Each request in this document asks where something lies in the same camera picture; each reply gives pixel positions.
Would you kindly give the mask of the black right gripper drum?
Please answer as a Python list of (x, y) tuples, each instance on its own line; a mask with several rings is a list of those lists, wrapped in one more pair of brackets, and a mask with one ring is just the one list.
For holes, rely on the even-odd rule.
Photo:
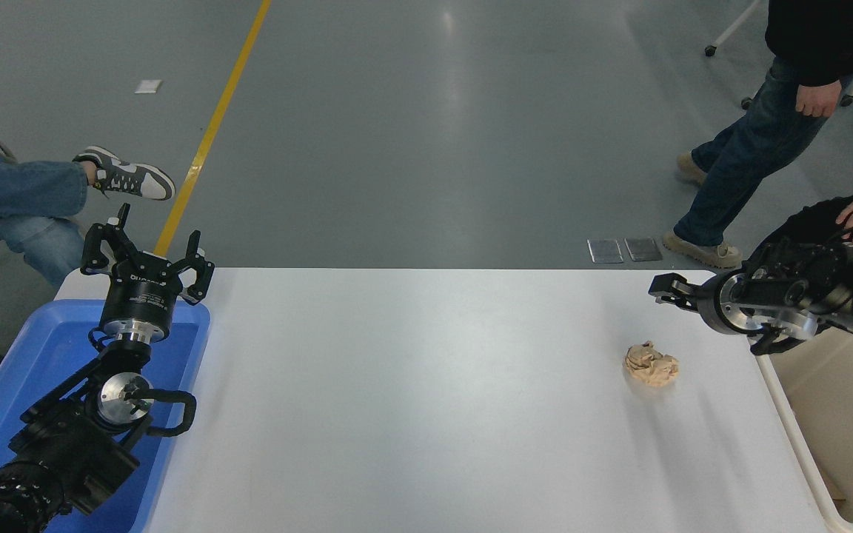
[(696, 306), (702, 321), (714, 331), (730, 335), (732, 328), (724, 320), (720, 291), (729, 274), (711, 277), (696, 289)]

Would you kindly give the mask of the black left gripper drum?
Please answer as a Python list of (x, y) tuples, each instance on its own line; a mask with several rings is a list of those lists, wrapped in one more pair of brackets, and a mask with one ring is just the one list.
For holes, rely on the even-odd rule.
[(118, 333), (126, 323), (151, 325), (153, 333), (169, 333), (175, 301), (182, 290), (176, 278), (163, 276), (172, 262), (146, 252), (123, 256), (110, 270), (110, 287), (99, 328)]

